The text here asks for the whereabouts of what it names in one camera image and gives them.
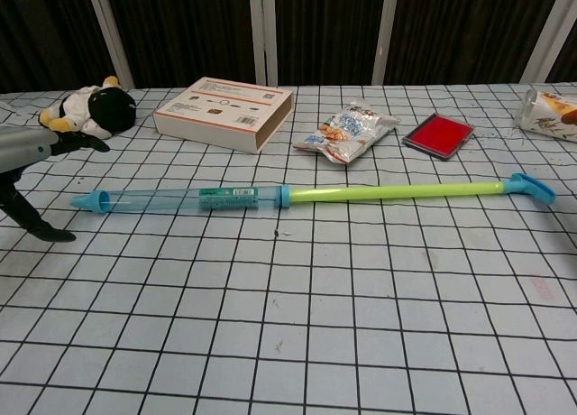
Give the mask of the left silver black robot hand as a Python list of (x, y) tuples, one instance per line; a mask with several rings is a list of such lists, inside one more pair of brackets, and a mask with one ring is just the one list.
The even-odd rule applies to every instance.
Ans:
[(80, 149), (108, 152), (101, 139), (82, 132), (54, 132), (46, 128), (1, 127), (1, 210), (20, 228), (44, 242), (69, 243), (76, 239), (57, 229), (15, 187), (26, 168), (51, 156)]

